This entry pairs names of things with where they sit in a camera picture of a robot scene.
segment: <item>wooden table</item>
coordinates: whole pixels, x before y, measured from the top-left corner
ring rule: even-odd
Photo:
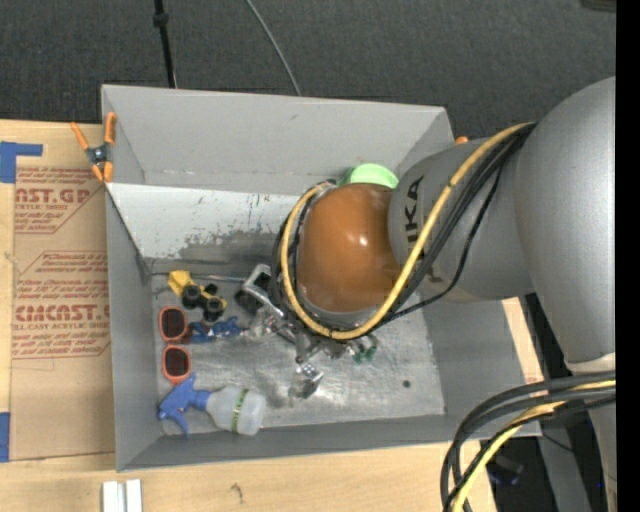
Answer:
[[[45,143],[64,151],[68,125],[0,121],[0,141]],[[84,126],[90,143],[100,126]],[[9,408],[11,297],[13,293],[14,186],[0,183],[0,412]],[[527,381],[541,379],[522,308],[505,301],[509,325]],[[42,425],[46,435],[46,425]],[[114,454],[88,454],[0,464],[0,509],[100,510],[101,484],[142,480],[143,508],[155,511],[437,511],[439,474],[446,444],[320,456],[220,463],[116,473]],[[464,459],[478,449],[468,443]],[[478,512],[495,511],[488,478],[475,484]]]

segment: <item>blue object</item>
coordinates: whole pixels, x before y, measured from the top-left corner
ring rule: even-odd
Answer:
[[[211,396],[209,391],[195,391],[193,389],[195,380],[196,375],[192,373],[191,377],[173,388],[171,393],[160,403],[158,411],[158,419],[175,421],[187,437],[189,437],[189,427],[183,414],[189,407],[204,411],[207,407],[207,400]]]
[[[42,156],[42,144],[0,142],[0,182],[16,182],[17,156]]]
[[[0,462],[9,462],[9,413],[0,413]]]
[[[232,316],[226,322],[216,322],[211,328],[211,332],[216,337],[228,338],[229,336],[235,336],[242,333],[242,329],[236,325],[238,321],[237,316]]]
[[[227,321],[216,322],[208,330],[200,322],[193,322],[190,341],[191,343],[207,343],[216,338],[228,338],[241,334],[242,329],[236,324],[237,321],[238,317],[232,316]]]

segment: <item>white bottle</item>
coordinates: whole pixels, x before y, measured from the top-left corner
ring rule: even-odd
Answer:
[[[257,391],[227,386],[211,393],[206,411],[218,428],[253,436],[262,425],[266,403]]]

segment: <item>spray bottle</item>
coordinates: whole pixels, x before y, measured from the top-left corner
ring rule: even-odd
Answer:
[[[248,436],[260,430],[266,408],[264,395],[233,385],[216,392],[194,390],[195,378],[192,374],[171,390],[160,403],[158,419],[175,421],[189,437],[183,414],[189,407],[195,407],[207,412],[219,429]]]

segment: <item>small toy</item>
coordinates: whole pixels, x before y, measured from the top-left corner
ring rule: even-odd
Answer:
[[[228,338],[242,334],[243,330],[238,327],[236,324],[237,321],[238,317],[232,316],[228,320],[216,322],[211,327],[207,327],[201,322],[193,322],[189,324],[191,330],[189,341],[191,341],[191,343],[207,343],[216,338]]]
[[[212,283],[204,287],[196,284],[188,270],[170,272],[167,283],[182,299],[182,305],[185,308],[202,308],[202,318],[205,322],[215,322],[227,307],[227,301],[216,295],[218,291],[216,285]]]

